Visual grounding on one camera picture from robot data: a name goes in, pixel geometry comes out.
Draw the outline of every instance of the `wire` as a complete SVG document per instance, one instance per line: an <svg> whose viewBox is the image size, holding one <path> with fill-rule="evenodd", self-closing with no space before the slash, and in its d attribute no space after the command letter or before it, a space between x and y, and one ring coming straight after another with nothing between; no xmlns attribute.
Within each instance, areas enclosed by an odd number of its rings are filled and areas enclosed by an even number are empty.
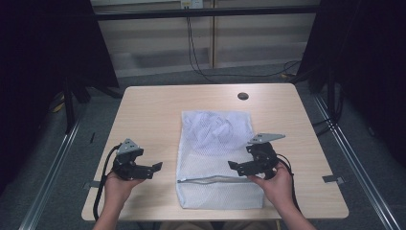
<svg viewBox="0 0 406 230"><path fill-rule="evenodd" d="M105 181L107 180L107 175L105 174L107 170L107 165L108 161L110 160L110 156L113 153L114 150L117 150L122 144L119 144L118 146L113 147L111 151L108 153L107 158L104 161L104 167L102 169L102 174L101 174L101 183L98 188L98 193L96 195L95 203L93 205L93 216L95 217L95 220L99 219L99 214L98 214L98 207L99 207L99 202L101 201L102 197L102 188L104 187Z"/></svg>
<svg viewBox="0 0 406 230"><path fill-rule="evenodd" d="M273 74L267 74L267 75L237 75L237 74L205 74L203 73L203 71L200 69L199 63L197 61L197 57L196 57L196 52L194 49L194 42L193 42L193 36L192 36L192 24L191 24L191 19L189 17L187 17L187 22L188 22L188 38L189 38L189 62L191 63L191 67L193 69L193 71L200 75L203 76L207 81L210 81L212 83L220 83L214 80L210 80L208 77L246 77L246 78L266 78L266 77L272 77L272 76L276 76L279 74L283 74L286 73L287 70L293 68L294 66L296 66L297 64L301 63L301 60L290 60L287 63L284 64L283 66L283 70L273 73ZM196 67L194 67L193 63L192 63L192 54L194 56L194 62L196 64Z"/></svg>
<svg viewBox="0 0 406 230"><path fill-rule="evenodd" d="M141 223L135 222L135 224L137 224L138 229L140 229L140 230L144 230L144 229L145 229Z"/></svg>
<svg viewBox="0 0 406 230"><path fill-rule="evenodd" d="M330 124L328 124L325 128L323 128L322 130L320 130L318 133L316 133L316 136L321 136L323 134L325 134L326 132L328 132L331 128L335 127L338 124L338 121L341 118L341 115L343 113L343 105L344 105L344 90L343 87L340 85L340 95L339 95L339 99L338 99L338 104L337 107L335 109L335 114L334 114L334 119L332 118L327 118L321 122L312 124L313 127L316 127L322 123L325 122L330 122Z"/></svg>
<svg viewBox="0 0 406 230"><path fill-rule="evenodd" d="M296 192L295 192L295 181L293 178L293 172L292 172L292 166L290 165L289 160L282 154L278 154L278 156L281 156L285 161L283 161L282 159L278 158L278 160L284 164L284 166L287 168L287 170L289 171L290 175L292 176L292 199L293 199L293 203L295 204L295 207L299 210L299 212L302 212L301 209L299 208L299 203L298 200L296 198Z"/></svg>
<svg viewBox="0 0 406 230"><path fill-rule="evenodd" d="M313 67L308 69L306 72L297 75L296 78L290 80L289 82L292 84L296 84L301 81L306 81L309 79L309 76L311 76L314 72L320 70L323 67L324 67L323 63L315 64Z"/></svg>

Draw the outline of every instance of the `white mesh laundry bag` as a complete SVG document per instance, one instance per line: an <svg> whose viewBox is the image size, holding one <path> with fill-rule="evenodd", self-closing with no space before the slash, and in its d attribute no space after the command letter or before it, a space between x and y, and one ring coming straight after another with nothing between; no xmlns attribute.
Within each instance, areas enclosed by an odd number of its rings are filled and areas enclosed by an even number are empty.
<svg viewBox="0 0 406 230"><path fill-rule="evenodd" d="M184 111L176 169L182 208L261 208L263 190L230 169L228 161L252 161L246 150L254 136L250 114L240 111Z"/></svg>

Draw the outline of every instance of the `zipper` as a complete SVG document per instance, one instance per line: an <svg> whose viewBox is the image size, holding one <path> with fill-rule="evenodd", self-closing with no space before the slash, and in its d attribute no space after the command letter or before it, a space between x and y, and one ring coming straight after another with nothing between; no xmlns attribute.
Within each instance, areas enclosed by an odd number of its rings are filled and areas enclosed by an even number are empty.
<svg viewBox="0 0 406 230"><path fill-rule="evenodd" d="M178 179L177 183L191 183L191 184L214 184L214 183L252 183L251 180L248 178L239 178L239 177L232 177L232 176L225 176L225 175L213 175L208 177L201 177L201 178L182 178Z"/></svg>

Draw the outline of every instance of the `metal rail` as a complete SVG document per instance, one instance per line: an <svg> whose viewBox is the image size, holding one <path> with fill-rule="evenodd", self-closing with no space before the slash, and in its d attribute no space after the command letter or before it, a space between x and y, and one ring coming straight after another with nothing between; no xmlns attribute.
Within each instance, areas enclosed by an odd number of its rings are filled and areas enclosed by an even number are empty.
<svg viewBox="0 0 406 230"><path fill-rule="evenodd" d="M127 19L152 19L173 17L205 17L205 16L236 16L236 15L261 15L261 14L295 14L346 11L347 8L321 8L320 6L292 6L292 7L266 7L266 8L211 8L166 11L123 11L123 12L98 12L83 14L44 14L42 17L65 20L127 20Z"/></svg>
<svg viewBox="0 0 406 230"><path fill-rule="evenodd" d="M33 204L28 210L26 216L24 217L19 230L33 230L38 224L39 218L47 204L48 198L51 195L52 189L55 187L56 180L59 176L60 169L62 168L63 162L68 155L69 148L71 148L72 143L75 140L75 136L79 130L79 124L81 120L81 115L84 113L84 108L80 110L79 117L71 129L70 133L65 134L62 144L56 154L55 160L48 171L47 176L39 189L38 194L35 197Z"/></svg>
<svg viewBox="0 0 406 230"><path fill-rule="evenodd" d="M327 105L323 101L320 95L314 97L316 104L319 106L320 111L323 114L325 119L328 119L328 110ZM341 151L344 153L347 158L355 176L357 177L361 187L364 189L365 194L371 202L372 207L375 209L375 212L378 214L381 219L385 229L395 230L401 229L400 225L397 223L394 214L392 213L390 207L386 203L385 199L378 192L374 184L372 183L370 177L359 161L355 151L351 147L349 141L347 140L344 133L341 131L341 128L338 125L333 125L331 120L327 120L327 124L330 126L330 130L334 135L335 140L341 148Z"/></svg>

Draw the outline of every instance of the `hand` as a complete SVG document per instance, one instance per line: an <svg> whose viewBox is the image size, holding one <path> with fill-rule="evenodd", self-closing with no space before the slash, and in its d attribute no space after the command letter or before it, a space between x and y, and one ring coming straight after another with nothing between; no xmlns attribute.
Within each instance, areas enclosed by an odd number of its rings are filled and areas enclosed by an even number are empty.
<svg viewBox="0 0 406 230"><path fill-rule="evenodd" d="M143 181L144 179L122 180L114 172L111 172L107 176L104 184L104 206L101 211L101 216L93 229L116 229L120 212L131 195L131 190Z"/></svg>
<svg viewBox="0 0 406 230"><path fill-rule="evenodd" d="M275 167L276 175L269 180L264 180L256 175L248 178L258 184L265 192L266 198L280 210L286 205L294 205L292 198L292 176L286 166L281 162Z"/></svg>
<svg viewBox="0 0 406 230"><path fill-rule="evenodd" d="M109 173L104 185L105 202L124 205L131 195L131 190L143 181L144 179L122 180L114 172Z"/></svg>

